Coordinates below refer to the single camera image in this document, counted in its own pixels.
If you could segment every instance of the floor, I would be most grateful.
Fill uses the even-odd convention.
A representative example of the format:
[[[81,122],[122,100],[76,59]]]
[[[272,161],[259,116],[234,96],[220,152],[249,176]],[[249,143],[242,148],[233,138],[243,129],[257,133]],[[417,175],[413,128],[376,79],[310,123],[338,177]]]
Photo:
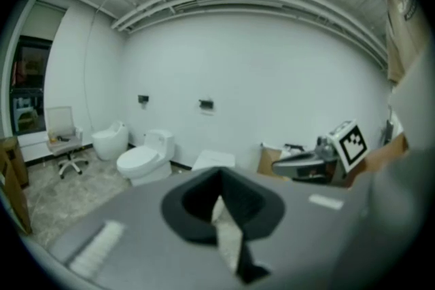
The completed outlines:
[[[81,151],[77,156],[89,161],[87,166],[79,164],[82,175],[70,168],[64,172],[65,178],[60,179],[55,160],[29,167],[29,186],[24,194],[33,229],[31,237],[46,249],[81,217],[131,186],[118,173],[115,160],[100,161],[93,149]],[[185,171],[175,166],[172,169],[173,173]],[[219,252],[235,272],[242,233],[223,200],[217,201],[212,224],[217,229]]]

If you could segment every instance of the cardboard box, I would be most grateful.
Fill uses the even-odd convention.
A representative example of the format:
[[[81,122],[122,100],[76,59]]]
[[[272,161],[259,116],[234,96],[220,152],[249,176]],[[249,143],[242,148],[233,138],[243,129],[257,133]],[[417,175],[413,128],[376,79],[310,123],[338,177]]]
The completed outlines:
[[[272,163],[279,160],[281,154],[281,150],[263,147],[257,173],[268,175],[283,181],[290,181],[290,178],[282,177],[281,175],[277,175],[272,171]]]
[[[22,158],[20,145],[17,137],[5,138],[2,141],[2,147],[7,154],[7,158],[12,163],[16,178],[21,186],[29,184],[29,173],[26,164]]]
[[[14,168],[12,163],[6,156],[3,149],[0,149],[0,170],[2,178],[2,189],[5,192],[7,199],[9,200],[15,215],[17,216],[22,228],[27,234],[32,232],[30,226],[29,210],[27,208],[26,196],[21,190],[20,184],[15,177]]]

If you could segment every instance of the cable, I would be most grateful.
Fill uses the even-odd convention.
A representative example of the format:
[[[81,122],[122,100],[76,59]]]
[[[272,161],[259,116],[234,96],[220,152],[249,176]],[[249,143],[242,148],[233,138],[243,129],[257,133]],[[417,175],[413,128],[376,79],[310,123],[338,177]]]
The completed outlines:
[[[86,91],[86,61],[87,61],[87,58],[88,58],[88,48],[89,48],[90,34],[92,32],[92,28],[94,26],[95,18],[97,17],[97,13],[98,13],[99,10],[100,10],[100,8],[95,10],[94,16],[92,17],[92,22],[90,23],[89,33],[88,33],[88,37],[86,39],[86,46],[85,46],[85,49],[84,49],[84,61],[83,61],[84,100],[85,100],[85,104],[86,104],[86,110],[88,112],[88,118],[89,118],[89,122],[90,122],[90,129],[91,129],[92,132],[95,131],[95,128],[94,128],[94,124],[92,123],[92,117],[90,116],[89,103],[88,103],[88,93]]]

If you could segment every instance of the person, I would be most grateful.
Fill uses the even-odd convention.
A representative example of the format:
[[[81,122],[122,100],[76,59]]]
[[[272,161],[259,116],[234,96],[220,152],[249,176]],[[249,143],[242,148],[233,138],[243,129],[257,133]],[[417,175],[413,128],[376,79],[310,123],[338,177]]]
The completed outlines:
[[[396,86],[429,44],[431,30],[417,0],[387,0],[386,26],[387,78]],[[362,172],[377,172],[403,156],[407,149],[406,137],[401,132],[384,147],[370,152],[349,173],[346,185],[350,186],[356,175]]]

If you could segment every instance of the toilet seat cover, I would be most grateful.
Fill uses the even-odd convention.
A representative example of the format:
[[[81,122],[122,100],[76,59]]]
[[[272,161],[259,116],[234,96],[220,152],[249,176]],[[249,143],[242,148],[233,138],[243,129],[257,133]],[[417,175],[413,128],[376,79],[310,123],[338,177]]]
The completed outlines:
[[[154,161],[157,157],[157,151],[149,147],[139,146],[122,154],[116,164],[119,168],[134,169]]]
[[[94,139],[104,139],[104,138],[110,138],[115,135],[114,130],[101,130],[100,132],[94,133],[92,137]]]
[[[231,153],[203,150],[196,159],[192,170],[211,168],[214,166],[235,167],[236,158]]]

